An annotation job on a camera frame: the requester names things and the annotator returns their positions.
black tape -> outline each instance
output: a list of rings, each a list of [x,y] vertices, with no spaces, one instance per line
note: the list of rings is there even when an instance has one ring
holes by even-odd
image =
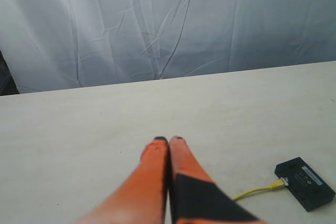
[[[174,222],[178,218],[218,221],[258,220],[234,203],[214,183],[177,174],[172,192]]]

white backdrop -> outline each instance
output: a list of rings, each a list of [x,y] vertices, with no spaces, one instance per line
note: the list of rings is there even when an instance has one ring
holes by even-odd
[[[336,60],[336,0],[0,0],[20,92]]]

white table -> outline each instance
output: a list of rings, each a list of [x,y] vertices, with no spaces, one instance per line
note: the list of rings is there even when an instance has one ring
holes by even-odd
[[[336,62],[0,97],[1,223],[77,218],[175,134],[230,196],[297,156],[336,189]],[[307,213],[285,189],[239,203],[270,223],[336,220],[335,200]]]

device label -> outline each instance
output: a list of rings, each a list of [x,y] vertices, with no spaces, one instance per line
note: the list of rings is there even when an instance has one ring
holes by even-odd
[[[310,169],[308,169],[308,167],[303,166],[302,170],[304,170],[308,174],[308,176],[311,177],[311,179],[315,181],[315,183],[318,186],[323,185],[322,181],[319,180],[318,177]]]

